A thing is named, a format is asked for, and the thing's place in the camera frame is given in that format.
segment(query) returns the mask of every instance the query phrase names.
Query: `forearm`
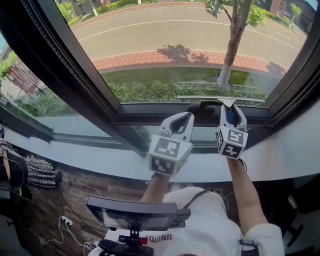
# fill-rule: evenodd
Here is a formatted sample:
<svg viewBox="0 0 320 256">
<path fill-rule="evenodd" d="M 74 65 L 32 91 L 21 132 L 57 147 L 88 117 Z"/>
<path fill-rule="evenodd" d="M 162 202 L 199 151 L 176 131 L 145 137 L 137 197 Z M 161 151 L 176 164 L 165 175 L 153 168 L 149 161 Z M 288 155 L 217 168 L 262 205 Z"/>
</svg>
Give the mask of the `forearm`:
<svg viewBox="0 0 320 256">
<path fill-rule="evenodd" d="M 256 188 L 239 160 L 227 158 L 234 195 L 238 207 L 242 233 L 261 223 L 268 223 Z"/>
<path fill-rule="evenodd" d="M 153 177 L 141 199 L 141 202 L 162 203 L 164 196 L 167 193 L 168 184 L 168 178 L 161 176 Z"/>
</svg>

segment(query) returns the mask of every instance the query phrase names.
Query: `power outlet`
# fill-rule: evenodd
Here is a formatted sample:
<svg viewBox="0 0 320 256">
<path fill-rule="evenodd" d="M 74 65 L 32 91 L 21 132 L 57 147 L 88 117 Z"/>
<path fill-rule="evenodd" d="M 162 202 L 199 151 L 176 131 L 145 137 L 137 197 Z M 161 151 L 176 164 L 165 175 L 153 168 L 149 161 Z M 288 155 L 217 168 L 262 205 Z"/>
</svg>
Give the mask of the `power outlet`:
<svg viewBox="0 0 320 256">
<path fill-rule="evenodd" d="M 72 226 L 72 221 L 71 221 L 70 219 L 68 219 L 67 217 L 62 216 L 62 220 L 63 220 L 63 222 L 66 223 L 67 225 Z"/>
</svg>

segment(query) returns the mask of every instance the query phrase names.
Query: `road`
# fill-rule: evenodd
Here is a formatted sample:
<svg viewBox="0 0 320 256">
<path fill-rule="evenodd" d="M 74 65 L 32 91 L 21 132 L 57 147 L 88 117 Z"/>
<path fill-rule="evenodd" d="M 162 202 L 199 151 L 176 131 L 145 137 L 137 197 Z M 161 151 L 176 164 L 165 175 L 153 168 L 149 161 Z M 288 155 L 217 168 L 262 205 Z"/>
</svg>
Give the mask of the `road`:
<svg viewBox="0 0 320 256">
<path fill-rule="evenodd" d="M 237 54 L 289 68 L 306 35 L 294 33 L 268 19 L 265 21 L 265 27 L 247 26 Z M 95 61 L 155 51 L 165 45 L 225 53 L 230 38 L 229 26 L 225 13 L 215 18 L 204 7 L 155 7 L 97 20 L 77 28 L 74 35 L 88 57 Z"/>
</svg>

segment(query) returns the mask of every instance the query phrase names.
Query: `red brick sidewalk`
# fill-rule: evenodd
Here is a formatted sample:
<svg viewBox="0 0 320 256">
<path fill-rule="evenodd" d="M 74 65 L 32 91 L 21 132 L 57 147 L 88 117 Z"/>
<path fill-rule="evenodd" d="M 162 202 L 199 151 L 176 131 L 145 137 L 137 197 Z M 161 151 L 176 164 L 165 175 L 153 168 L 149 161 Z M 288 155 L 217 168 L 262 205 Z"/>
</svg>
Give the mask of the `red brick sidewalk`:
<svg viewBox="0 0 320 256">
<path fill-rule="evenodd" d="M 106 13 L 103 14 L 101 16 L 92 18 L 88 21 L 83 21 L 81 24 L 76 25 L 75 27 L 72 28 L 72 30 L 77 30 L 83 26 L 86 26 L 88 24 L 91 24 L 93 22 L 114 16 L 114 15 L 118 15 L 118 14 L 123 14 L 123 13 L 127 13 L 127 12 L 132 12 L 132 11 L 136 11 L 136 10 L 141 10 L 141 9 L 148 9 L 148 8 L 155 8 L 155 7 L 168 7 L 168 6 L 193 6 L 193 7 L 204 7 L 205 4 L 202 2 L 160 2 L 160 3 L 150 3 L 150 4 L 142 4 L 142 5 L 137 5 L 134 7 L 129 7 L 129 8 L 125 8 L 125 9 L 121 9 L 121 10 L 115 10 L 112 11 L 110 13 Z"/>
<path fill-rule="evenodd" d="M 155 67 L 201 67 L 221 68 L 226 54 L 214 51 L 191 51 L 189 49 L 160 49 L 124 54 L 93 61 L 100 73 Z M 282 78 L 287 69 L 270 61 L 237 55 L 234 70 L 246 71 Z"/>
</svg>

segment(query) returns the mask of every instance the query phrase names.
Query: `white t-shirt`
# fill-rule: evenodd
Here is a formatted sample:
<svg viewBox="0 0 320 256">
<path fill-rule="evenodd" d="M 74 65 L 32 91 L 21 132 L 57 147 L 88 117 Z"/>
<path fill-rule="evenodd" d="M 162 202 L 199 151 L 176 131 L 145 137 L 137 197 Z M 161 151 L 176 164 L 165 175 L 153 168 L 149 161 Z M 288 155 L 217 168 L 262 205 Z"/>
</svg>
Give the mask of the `white t-shirt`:
<svg viewBox="0 0 320 256">
<path fill-rule="evenodd" d="M 181 209 L 200 191 L 203 191 L 200 187 L 187 187 L 170 192 L 164 196 L 163 202 L 176 202 Z M 146 246 L 154 249 L 154 256 L 240 256 L 240 239 L 254 241 L 258 245 L 259 256 L 285 255 L 278 226 L 259 224 L 243 236 L 238 225 L 228 219 L 225 204 L 218 194 L 207 192 L 200 195 L 189 209 L 191 216 L 185 221 L 184 228 L 140 233 L 140 237 L 148 238 Z M 119 235 L 129 236 L 130 233 L 124 229 L 109 230 L 105 239 L 117 242 Z M 98 256 L 102 251 L 97 247 L 89 256 Z"/>
</svg>

